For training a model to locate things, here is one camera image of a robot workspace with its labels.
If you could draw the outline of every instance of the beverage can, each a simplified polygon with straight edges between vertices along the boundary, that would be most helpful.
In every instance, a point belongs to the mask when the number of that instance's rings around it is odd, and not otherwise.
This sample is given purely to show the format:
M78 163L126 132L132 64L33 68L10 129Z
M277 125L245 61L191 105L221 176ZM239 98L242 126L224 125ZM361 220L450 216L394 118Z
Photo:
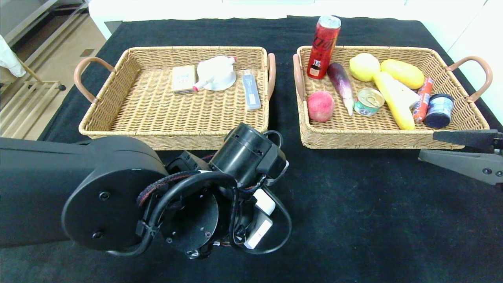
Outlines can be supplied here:
M320 80L325 76L340 30L341 20L339 18L321 16L318 19L307 65L307 75L310 78Z

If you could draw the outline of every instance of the white connector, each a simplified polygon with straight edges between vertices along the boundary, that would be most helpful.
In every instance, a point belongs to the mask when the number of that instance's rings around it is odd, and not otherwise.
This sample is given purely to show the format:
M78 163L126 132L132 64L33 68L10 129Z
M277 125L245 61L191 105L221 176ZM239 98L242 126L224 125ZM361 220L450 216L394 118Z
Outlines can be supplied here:
M253 196L257 199L255 205L260 208L260 210L267 215L273 213L274 208L276 208L276 203L266 192L264 192L264 190L258 189Z
M273 225L273 221L265 213L258 209L256 210L256 213L257 222L255 224L255 228L250 232L250 235L244 243L244 246L248 249L255 249L260 240L262 240L264 235Z

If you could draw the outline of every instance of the wicker basket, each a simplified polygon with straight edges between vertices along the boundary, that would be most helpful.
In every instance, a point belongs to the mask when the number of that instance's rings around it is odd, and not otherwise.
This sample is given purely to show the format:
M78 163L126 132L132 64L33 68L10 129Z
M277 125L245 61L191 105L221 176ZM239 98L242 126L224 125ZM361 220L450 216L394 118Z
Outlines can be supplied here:
M310 149L460 149L463 146L433 140L432 128L417 123L415 130L400 130L388 107L384 105L373 116L359 114L349 116L342 99L336 93L328 76L314 80L307 76L302 66L307 66L311 46L301 46L293 56L294 76L297 89L300 138ZM473 102L487 89L492 75L487 63L475 56L467 57L447 67L438 53L427 48L381 47L381 46L336 46L332 61L340 63L348 73L355 96L366 87L376 88L373 82L362 82L350 75L349 59L359 53L374 55L379 61L397 59L417 66L425 76L434 80L433 93L450 94L454 100L452 121L443 130L489 129L484 117ZM486 72L486 83L468 96L453 75L452 70L467 60L475 60ZM332 94L336 106L332 118L320 123L310 121L307 113L306 94L324 90Z
M173 67L197 65L217 55L237 57L238 78L230 88L177 96L171 92ZM96 97L80 81L91 61L111 72ZM239 78L246 69L255 75L262 105L254 111L245 108ZM216 150L240 122L259 132L267 130L276 63L274 54L267 55L261 47L135 47L124 51L115 68L100 58L84 59L75 69L74 80L91 102L78 127L81 134L131 136L155 150Z

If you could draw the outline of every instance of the eggplant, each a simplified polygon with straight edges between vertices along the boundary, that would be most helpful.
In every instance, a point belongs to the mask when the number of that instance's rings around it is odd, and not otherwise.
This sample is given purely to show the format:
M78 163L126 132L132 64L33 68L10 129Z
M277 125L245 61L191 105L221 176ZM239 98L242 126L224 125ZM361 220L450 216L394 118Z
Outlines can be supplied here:
M350 116L353 115L353 90L351 89L351 84L348 79L348 74L339 63L332 63L328 66L328 70L326 71L328 77L330 78L330 82L332 82L333 87L342 97L344 106L348 110L348 114Z

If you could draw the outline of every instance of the potato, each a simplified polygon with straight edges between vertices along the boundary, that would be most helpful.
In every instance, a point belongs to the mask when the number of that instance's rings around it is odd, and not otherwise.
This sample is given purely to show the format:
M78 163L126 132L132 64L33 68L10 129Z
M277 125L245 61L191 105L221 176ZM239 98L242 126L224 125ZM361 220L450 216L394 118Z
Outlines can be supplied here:
M381 63L381 71L390 74L410 89L418 89L425 82L425 75L419 68L402 61L394 59L384 60Z
M349 70L355 78L369 82L381 71L379 61L372 54L360 53L349 60Z

